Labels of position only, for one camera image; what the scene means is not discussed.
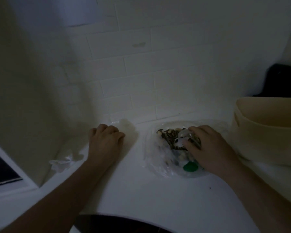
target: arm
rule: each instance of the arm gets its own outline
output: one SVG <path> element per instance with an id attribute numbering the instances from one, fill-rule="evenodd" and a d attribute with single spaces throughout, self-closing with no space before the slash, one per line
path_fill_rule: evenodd
<path id="1" fill-rule="evenodd" d="M 291 203 L 243 165 L 223 137 L 209 126 L 190 127 L 201 140 L 199 150 L 184 145 L 209 172 L 236 193 L 261 232 L 291 232 Z"/>
<path id="2" fill-rule="evenodd" d="M 1 233 L 69 232 L 98 180 L 118 158 L 124 136 L 105 124 L 91 129 L 88 158 L 81 167 Z"/>

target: spoon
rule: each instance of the spoon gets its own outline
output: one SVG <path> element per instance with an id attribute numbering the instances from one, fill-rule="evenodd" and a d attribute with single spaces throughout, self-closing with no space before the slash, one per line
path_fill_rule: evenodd
<path id="1" fill-rule="evenodd" d="M 183 138 L 183 137 L 190 137 L 193 142 L 194 142 L 194 145 L 198 148 L 198 149 L 201 149 L 201 143 L 200 141 L 197 141 L 195 138 L 194 138 L 194 133 L 191 132 L 189 129 L 184 129 L 182 131 L 180 131 L 178 133 L 178 138 Z"/>

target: forearm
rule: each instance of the forearm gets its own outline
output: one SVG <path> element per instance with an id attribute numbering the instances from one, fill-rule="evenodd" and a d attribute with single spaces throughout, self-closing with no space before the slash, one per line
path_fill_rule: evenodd
<path id="1" fill-rule="evenodd" d="M 2 233 L 69 232 L 106 168 L 85 161 L 65 182 L 35 204 Z"/>
<path id="2" fill-rule="evenodd" d="M 259 176 L 239 165 L 223 177 L 261 232 L 291 232 L 291 203 Z"/>

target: beige plastic bin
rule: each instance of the beige plastic bin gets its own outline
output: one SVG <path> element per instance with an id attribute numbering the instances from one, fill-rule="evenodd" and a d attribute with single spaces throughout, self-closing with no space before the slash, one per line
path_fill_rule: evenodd
<path id="1" fill-rule="evenodd" d="M 291 166 L 291 98 L 238 99 L 230 138 L 248 160 Z"/>

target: right hand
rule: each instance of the right hand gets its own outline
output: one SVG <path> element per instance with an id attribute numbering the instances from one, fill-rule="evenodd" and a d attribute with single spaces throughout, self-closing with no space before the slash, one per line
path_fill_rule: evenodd
<path id="1" fill-rule="evenodd" d="M 119 157 L 125 134 L 117 127 L 100 124 L 89 130 L 88 158 L 90 165 L 108 168 Z"/>
<path id="2" fill-rule="evenodd" d="M 188 129 L 199 137 L 201 149 L 189 141 L 184 141 L 183 144 L 207 171 L 224 179 L 233 169 L 242 166 L 233 148 L 213 128 L 203 125 Z"/>

